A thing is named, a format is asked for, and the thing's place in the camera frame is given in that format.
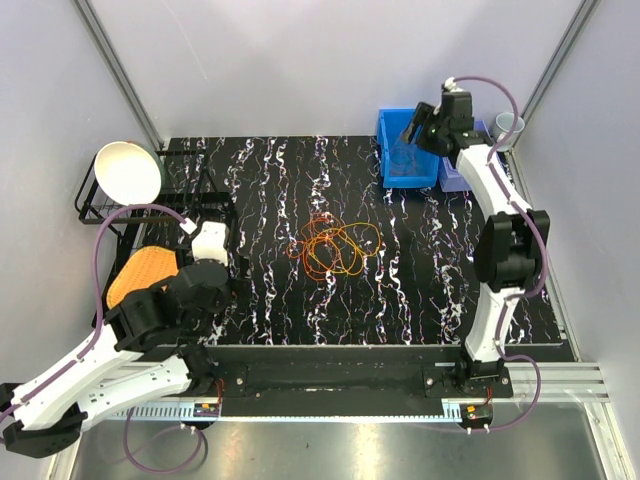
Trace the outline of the lavender plastic tray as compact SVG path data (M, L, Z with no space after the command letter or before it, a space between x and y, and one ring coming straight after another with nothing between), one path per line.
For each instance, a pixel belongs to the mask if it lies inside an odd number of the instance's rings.
M489 144L493 144L493 140L489 135L486 123L482 119L474 121L474 130L478 133L484 134L488 138ZM471 190L471 186L452 166L447 157L440 158L438 166L438 182L444 193L469 192Z

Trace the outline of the orange woven basket tray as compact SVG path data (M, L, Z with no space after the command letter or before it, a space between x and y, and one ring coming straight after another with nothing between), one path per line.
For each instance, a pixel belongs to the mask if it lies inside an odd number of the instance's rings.
M178 273L174 251L160 246L145 246L133 253L112 282L106 294L109 309L129 293L175 276Z

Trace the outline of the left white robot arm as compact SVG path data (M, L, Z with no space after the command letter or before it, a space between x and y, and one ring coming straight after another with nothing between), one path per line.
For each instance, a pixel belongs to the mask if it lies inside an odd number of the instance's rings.
M227 268L199 260L128 293L95 332L33 380L1 386L1 434L9 452L40 459L115 413L160 397L208 394L216 385L203 345L208 315L231 298Z

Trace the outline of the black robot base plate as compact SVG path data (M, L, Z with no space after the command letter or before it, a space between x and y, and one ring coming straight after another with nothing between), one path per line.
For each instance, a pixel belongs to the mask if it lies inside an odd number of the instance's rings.
M222 395L226 419L303 421L442 416L445 399L509 399L503 361L476 367L456 346L210 346L187 390Z

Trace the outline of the blue plastic bin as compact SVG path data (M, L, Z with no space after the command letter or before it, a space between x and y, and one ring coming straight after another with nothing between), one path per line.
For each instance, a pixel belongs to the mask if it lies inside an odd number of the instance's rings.
M406 144L399 136L406 128L413 109L380 109L377 124L377 147L380 175L386 189L422 189L436 184L440 158Z

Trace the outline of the white ceramic mug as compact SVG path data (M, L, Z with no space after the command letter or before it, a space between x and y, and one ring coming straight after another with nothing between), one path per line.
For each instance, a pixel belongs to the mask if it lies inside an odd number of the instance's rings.
M491 135L499 145L498 152L506 152L513 148L514 142L525 128L525 121L511 112L499 113L492 125Z

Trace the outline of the white round bowl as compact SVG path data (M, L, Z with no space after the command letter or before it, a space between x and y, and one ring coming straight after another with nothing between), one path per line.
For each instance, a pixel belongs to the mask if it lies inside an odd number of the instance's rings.
M95 156L93 169L103 192L123 206L153 203L165 180L164 165L159 156L130 141L115 141L103 146Z

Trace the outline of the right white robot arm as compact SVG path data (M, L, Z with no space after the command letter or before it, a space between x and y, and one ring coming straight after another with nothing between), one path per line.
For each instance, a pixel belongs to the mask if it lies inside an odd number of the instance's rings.
M475 130L470 92L445 87L439 105L419 103L401 139L452 160L485 219L473 253L480 297L453 370L457 390L476 396L502 374L508 328L520 299L544 285L550 218L522 198L489 136Z

